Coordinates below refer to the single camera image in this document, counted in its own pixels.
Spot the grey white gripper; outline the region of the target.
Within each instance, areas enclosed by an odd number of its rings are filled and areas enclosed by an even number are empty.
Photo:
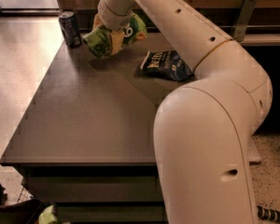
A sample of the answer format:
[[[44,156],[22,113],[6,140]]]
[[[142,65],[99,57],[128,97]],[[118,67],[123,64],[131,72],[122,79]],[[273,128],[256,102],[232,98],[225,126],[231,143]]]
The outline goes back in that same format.
[[[125,37],[124,29],[130,22],[132,12],[127,15],[118,15],[112,11],[106,4],[105,0],[100,0],[98,5],[98,14],[93,19],[93,29],[101,26],[102,24],[111,32],[111,54],[115,55],[121,51],[122,43]]]

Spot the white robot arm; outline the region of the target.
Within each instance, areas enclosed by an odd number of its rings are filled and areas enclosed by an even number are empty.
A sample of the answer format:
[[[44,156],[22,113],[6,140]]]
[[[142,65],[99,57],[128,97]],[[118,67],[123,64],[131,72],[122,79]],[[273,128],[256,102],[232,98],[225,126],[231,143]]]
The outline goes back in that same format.
[[[99,17],[108,29],[123,29],[133,5],[196,76],[162,101],[154,121],[169,224],[258,224],[248,147],[271,108],[269,76],[236,40],[183,0],[100,0]]]

